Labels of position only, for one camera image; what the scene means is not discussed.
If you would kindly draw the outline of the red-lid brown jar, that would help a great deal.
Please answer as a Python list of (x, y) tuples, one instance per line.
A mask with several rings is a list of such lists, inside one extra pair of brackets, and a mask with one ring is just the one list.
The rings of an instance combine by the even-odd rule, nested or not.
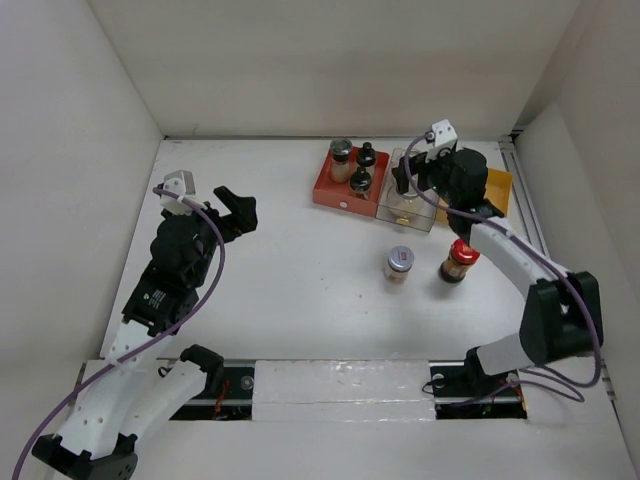
[(468, 270), (476, 264), (481, 254), (462, 239), (456, 239), (450, 246), (447, 258), (439, 267), (440, 277), (447, 283), (463, 281)]

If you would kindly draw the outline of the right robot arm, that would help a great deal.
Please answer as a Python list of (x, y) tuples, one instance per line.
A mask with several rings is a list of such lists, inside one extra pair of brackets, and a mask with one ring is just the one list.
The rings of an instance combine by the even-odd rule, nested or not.
[(604, 343), (599, 284), (587, 271), (571, 272), (517, 235), (486, 196), (485, 157), (471, 149), (433, 148), (404, 156), (395, 174), (419, 196), (435, 192), (451, 230), (489, 259), (524, 299), (518, 329), (467, 351), (453, 378), (477, 403), (503, 391), (512, 372), (532, 375), (530, 385), (577, 402), (601, 377)]

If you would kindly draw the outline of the black pump-top bottle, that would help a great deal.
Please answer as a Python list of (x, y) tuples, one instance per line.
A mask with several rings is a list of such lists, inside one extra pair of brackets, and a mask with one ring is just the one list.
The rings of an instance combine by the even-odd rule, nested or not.
[(370, 142), (364, 142), (356, 152), (356, 163), (363, 168), (375, 167), (376, 151)]

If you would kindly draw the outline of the black-cap glass bottle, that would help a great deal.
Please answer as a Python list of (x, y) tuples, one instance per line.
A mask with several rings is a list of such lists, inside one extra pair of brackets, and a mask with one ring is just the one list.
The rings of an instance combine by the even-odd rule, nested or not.
[(349, 179), (350, 194), (356, 198), (368, 200), (373, 178), (365, 167), (358, 167)]

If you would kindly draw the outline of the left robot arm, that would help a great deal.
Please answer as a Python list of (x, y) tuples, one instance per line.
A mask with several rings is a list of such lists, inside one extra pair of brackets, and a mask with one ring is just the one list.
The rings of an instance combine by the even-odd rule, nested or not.
[(71, 479), (125, 479), (136, 447), (190, 398), (223, 388), (218, 342), (239, 357), (338, 357), (362, 353), (356, 316), (380, 300), (377, 259), (361, 242), (335, 244), (309, 222), (289, 220), (275, 250), (253, 241), (256, 201), (224, 186), (220, 213), (178, 171), (156, 188), (162, 222), (151, 259), (127, 301), (104, 366), (65, 402), (52, 434), (38, 429), (32, 455)]

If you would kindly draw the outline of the black-lid glass grinder jar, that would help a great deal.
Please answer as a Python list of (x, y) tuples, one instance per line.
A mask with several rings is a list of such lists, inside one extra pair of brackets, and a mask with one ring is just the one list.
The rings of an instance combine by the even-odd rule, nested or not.
[(330, 143), (331, 179), (336, 183), (345, 183), (350, 176), (350, 155), (352, 142), (347, 138), (334, 139)]

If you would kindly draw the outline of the white-lid spice jar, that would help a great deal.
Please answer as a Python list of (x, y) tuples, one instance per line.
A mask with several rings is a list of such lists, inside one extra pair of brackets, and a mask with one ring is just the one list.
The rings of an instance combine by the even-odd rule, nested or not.
[(387, 254), (384, 267), (385, 278), (396, 284), (405, 282), (414, 265), (414, 253), (407, 246), (395, 246)]

